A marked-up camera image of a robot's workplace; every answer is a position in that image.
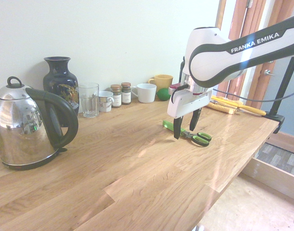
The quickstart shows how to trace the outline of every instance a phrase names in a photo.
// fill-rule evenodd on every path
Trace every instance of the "electric kettle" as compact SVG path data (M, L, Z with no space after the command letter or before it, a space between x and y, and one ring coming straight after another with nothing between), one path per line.
M26 170L54 159L78 132L71 105L58 95L36 90L9 77L0 89L0 157L11 169ZM63 135L56 110L68 122Z

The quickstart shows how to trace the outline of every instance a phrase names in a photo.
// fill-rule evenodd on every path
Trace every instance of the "kettle base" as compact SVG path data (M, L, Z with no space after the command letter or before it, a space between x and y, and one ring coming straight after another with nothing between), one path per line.
M45 158L44 160L32 163L32 164L27 164L27 165L9 165L5 162L2 162L5 166L7 166L11 170L19 170L19 171L25 171L25 170L30 170L34 169L40 166L43 166L49 162L51 162L56 156L58 156L59 153L63 153L67 151L66 148L59 148L53 155Z

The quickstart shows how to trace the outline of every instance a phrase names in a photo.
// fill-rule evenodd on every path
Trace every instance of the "clear glass tumbler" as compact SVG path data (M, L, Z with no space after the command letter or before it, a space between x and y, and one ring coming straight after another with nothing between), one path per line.
M83 108L83 115L87 118L99 115L99 84L79 84L80 101Z

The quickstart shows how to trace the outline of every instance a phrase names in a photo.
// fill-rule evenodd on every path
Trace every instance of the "yellow mug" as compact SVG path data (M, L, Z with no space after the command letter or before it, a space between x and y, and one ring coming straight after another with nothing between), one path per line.
M148 80L148 83L155 84L158 90L162 88L169 88L172 84L173 76L170 75L155 75L153 78Z

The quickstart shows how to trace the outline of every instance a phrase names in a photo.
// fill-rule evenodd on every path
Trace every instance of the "franka emika robot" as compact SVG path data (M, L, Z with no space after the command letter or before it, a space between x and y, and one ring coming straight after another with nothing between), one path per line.
M237 40L216 27L194 29L188 39L180 87L171 95L167 113L179 138L184 115L193 112L193 131L212 94L212 87L242 75L249 67L294 56L294 17Z

